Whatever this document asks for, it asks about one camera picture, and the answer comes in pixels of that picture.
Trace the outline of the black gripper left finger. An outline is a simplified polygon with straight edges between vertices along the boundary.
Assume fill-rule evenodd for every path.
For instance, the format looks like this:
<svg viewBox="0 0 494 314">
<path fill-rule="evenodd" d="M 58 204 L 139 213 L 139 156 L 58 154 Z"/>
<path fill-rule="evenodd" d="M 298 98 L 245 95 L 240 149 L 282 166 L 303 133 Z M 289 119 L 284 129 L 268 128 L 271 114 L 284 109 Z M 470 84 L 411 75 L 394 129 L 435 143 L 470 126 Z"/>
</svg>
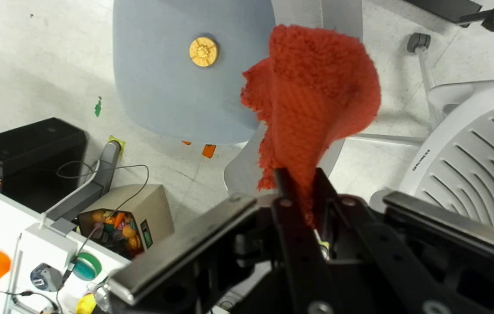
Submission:
<svg viewBox="0 0 494 314">
<path fill-rule="evenodd" d="M 280 198 L 275 201 L 282 259 L 296 314 L 334 314 L 329 266 L 311 227 L 306 225 L 301 196 L 287 170 L 275 175 Z"/>
</svg>

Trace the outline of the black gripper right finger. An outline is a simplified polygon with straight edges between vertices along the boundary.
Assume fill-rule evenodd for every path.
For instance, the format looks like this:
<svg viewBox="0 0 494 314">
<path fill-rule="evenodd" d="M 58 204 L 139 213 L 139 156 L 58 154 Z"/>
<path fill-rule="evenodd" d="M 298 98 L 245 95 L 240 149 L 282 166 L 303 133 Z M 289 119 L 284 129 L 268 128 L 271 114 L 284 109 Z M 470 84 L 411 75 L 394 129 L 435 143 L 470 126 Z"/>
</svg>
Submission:
<svg viewBox="0 0 494 314">
<path fill-rule="evenodd" d="M 427 314 L 432 276 L 369 204 L 315 180 L 317 231 L 329 245 L 338 314 Z"/>
</svg>

